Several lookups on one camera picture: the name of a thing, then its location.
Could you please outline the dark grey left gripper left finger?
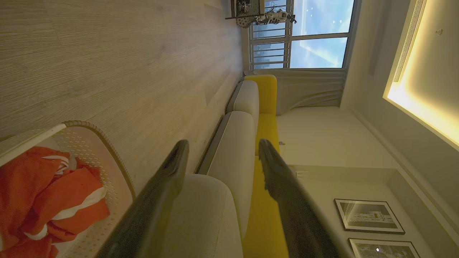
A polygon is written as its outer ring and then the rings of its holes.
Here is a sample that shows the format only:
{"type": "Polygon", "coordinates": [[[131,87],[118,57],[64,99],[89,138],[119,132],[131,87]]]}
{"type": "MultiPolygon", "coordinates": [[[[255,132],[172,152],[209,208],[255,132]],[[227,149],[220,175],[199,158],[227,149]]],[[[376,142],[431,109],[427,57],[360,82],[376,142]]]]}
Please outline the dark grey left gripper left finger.
{"type": "Polygon", "coordinates": [[[179,140],[98,251],[97,258],[159,258],[190,151],[179,140]]]}

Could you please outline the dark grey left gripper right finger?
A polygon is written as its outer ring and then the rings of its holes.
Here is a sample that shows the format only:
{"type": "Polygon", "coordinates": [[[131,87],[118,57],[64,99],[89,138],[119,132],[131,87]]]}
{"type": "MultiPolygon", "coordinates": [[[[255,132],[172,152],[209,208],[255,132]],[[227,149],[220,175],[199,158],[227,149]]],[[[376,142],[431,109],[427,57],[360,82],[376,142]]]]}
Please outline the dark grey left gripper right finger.
{"type": "Polygon", "coordinates": [[[277,202],[290,258],[353,258],[267,139],[259,141],[265,189],[277,202]]]}

